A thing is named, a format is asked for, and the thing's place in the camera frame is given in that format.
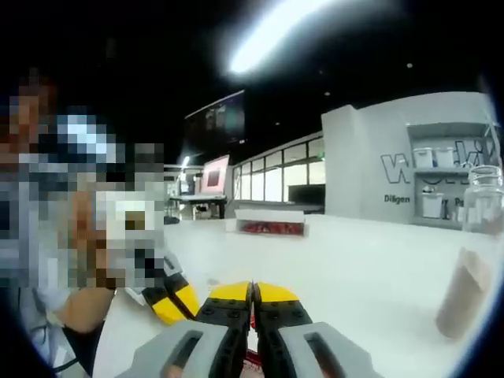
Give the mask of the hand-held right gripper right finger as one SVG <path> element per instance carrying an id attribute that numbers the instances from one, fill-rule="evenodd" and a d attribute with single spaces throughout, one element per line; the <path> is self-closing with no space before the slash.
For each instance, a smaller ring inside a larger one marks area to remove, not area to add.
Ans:
<path id="1" fill-rule="evenodd" d="M 266 377 L 379 377 L 369 352 L 330 324 L 314 322 L 300 299 L 254 284 L 258 355 Z"/>

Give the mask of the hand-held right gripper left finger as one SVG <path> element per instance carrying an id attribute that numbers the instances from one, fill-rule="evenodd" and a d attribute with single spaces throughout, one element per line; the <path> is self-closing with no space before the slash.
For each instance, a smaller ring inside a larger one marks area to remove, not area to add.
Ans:
<path id="1" fill-rule="evenodd" d="M 248 351 L 252 284 L 213 290 L 194 320 L 170 325 L 139 347 L 126 377 L 238 377 Z"/>

